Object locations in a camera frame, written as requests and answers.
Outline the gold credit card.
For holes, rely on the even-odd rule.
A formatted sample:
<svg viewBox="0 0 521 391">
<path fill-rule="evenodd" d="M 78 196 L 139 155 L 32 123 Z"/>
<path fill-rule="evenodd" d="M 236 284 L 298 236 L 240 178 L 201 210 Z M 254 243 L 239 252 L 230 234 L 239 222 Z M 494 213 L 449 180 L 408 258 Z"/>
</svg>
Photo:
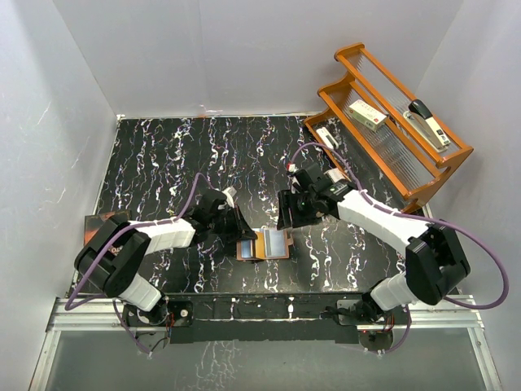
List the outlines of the gold credit card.
<svg viewBox="0 0 521 391">
<path fill-rule="evenodd" d="M 254 243 L 255 249 L 255 258 L 256 259 L 265 259 L 265 239 L 262 230 L 256 230 L 256 240 Z"/>
</svg>

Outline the pink leather card holder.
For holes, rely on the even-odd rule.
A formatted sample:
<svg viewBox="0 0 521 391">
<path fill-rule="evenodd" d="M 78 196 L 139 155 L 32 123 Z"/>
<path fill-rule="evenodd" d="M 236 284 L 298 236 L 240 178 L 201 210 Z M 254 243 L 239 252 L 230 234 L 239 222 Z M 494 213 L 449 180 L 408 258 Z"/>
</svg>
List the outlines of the pink leather card holder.
<svg viewBox="0 0 521 391">
<path fill-rule="evenodd" d="M 265 239 L 265 259 L 255 258 L 253 240 L 244 240 L 237 243 L 238 261 L 268 261 L 278 259 L 288 259 L 290 257 L 290 247 L 293 245 L 293 238 L 289 230 L 278 231 L 275 228 L 254 229 L 262 230 Z"/>
</svg>

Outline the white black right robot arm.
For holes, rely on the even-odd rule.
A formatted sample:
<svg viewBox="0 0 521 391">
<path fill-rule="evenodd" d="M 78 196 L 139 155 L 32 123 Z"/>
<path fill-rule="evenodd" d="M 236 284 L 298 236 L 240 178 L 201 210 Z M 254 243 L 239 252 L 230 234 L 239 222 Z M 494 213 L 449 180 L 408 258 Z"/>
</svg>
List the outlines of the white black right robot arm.
<svg viewBox="0 0 521 391">
<path fill-rule="evenodd" d="M 359 226 L 405 259 L 404 271 L 380 280 L 359 301 L 330 314 L 381 323 L 396 307 L 418 301 L 438 304 L 471 272 L 454 229 L 417 216 L 402 217 L 349 180 L 333 180 L 315 164 L 297 170 L 291 180 L 291 188 L 278 193 L 279 230 L 316 225 L 331 216 Z"/>
</svg>

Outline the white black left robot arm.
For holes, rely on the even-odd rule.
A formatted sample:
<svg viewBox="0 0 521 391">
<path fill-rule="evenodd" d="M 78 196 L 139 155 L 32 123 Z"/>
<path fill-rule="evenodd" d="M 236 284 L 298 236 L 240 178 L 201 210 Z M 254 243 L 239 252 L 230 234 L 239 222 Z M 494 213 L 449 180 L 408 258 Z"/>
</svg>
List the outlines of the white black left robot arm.
<svg viewBox="0 0 521 391">
<path fill-rule="evenodd" d="M 164 294 L 138 273 L 145 256 L 170 248 L 190 248 L 216 235 L 227 244 L 256 239 L 228 190 L 207 190 L 179 216 L 135 222 L 112 216 L 77 255 L 74 266 L 109 298 L 137 309 L 151 325 L 168 315 Z"/>
</svg>

